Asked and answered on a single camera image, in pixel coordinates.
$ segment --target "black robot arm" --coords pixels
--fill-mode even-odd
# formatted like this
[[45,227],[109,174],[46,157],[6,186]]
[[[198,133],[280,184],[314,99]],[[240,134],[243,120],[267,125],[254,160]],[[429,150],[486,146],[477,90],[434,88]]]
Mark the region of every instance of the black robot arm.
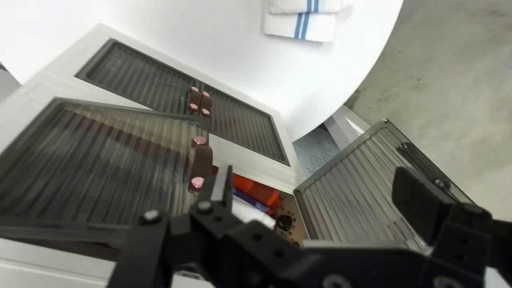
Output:
[[189,270],[222,288],[248,286],[483,286],[485,267],[510,280],[510,224],[474,203],[456,203],[411,170],[398,168],[394,203],[434,250],[298,248],[259,222],[230,213],[230,166],[206,179],[179,218],[147,211],[130,232],[110,288],[171,285]]

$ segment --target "wire mesh panel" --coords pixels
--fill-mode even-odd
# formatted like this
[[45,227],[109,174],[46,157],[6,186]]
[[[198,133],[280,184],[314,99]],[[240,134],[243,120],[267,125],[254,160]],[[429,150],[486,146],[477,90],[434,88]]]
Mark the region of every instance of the wire mesh panel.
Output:
[[378,123],[296,189],[309,235],[426,250],[392,203],[397,166],[416,168],[459,202],[470,202],[390,122]]
[[195,85],[211,94],[211,117],[197,117],[210,133],[290,165],[272,117],[227,93],[203,85],[115,40],[77,74],[78,78],[165,114],[187,114],[186,93]]
[[0,237],[120,245],[144,211],[182,214],[197,122],[53,101],[0,155]]

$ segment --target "orange object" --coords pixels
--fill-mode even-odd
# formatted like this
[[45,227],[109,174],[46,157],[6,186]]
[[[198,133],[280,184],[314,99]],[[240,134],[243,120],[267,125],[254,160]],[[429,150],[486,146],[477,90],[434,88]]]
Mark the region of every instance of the orange object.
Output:
[[251,181],[248,178],[234,174],[234,187],[259,203],[266,205],[270,208],[270,214],[275,214],[275,211],[280,208],[282,200],[280,195],[275,189],[259,184],[256,181]]

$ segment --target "metal grille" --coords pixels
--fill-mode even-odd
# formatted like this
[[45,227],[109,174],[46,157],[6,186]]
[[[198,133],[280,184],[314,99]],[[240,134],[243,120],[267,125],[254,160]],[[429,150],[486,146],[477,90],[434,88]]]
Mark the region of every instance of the metal grille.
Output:
[[[403,155],[405,142],[414,149],[414,160]],[[470,202],[392,123],[379,123],[296,189],[309,235],[314,240],[398,243],[426,250],[392,203],[397,166],[411,166],[432,179],[443,179],[450,195]]]
[[150,208],[182,214],[189,118],[54,101],[0,157],[0,235],[120,245]]
[[77,74],[78,78],[165,114],[187,114],[190,85],[211,94],[211,118],[197,120],[213,134],[290,165],[272,117],[200,80],[115,40]]

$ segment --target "white cloth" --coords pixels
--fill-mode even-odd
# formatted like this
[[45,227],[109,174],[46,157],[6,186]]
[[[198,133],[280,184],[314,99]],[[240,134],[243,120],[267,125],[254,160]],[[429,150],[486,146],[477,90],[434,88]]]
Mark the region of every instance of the white cloth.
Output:
[[266,10],[262,22],[267,35],[309,42],[334,42],[336,14],[272,14]]
[[237,216],[242,222],[250,222],[250,221],[259,221],[269,229],[274,229],[275,219],[270,218],[269,214],[256,210],[253,205],[246,203],[245,200],[238,198],[234,195],[232,198],[232,213]]
[[272,14],[282,13],[339,13],[347,0],[269,0]]

